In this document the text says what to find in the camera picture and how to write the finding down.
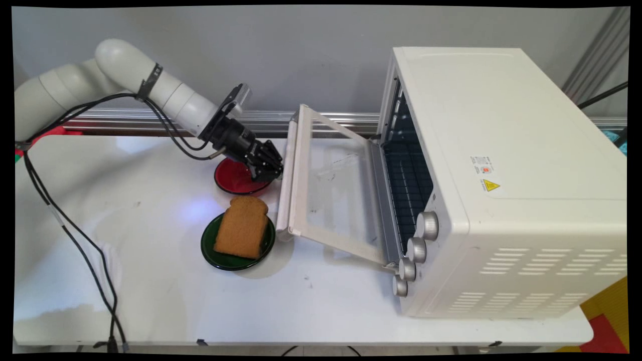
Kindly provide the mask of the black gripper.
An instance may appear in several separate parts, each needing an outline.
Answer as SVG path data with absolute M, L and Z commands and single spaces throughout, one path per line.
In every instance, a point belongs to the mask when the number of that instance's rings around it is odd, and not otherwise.
M 259 141 L 255 133 L 236 119 L 212 118 L 200 131 L 199 139 L 212 145 L 215 153 L 208 160 L 224 155 L 248 166 L 253 182 L 268 183 L 283 172 L 283 158 L 269 139 Z

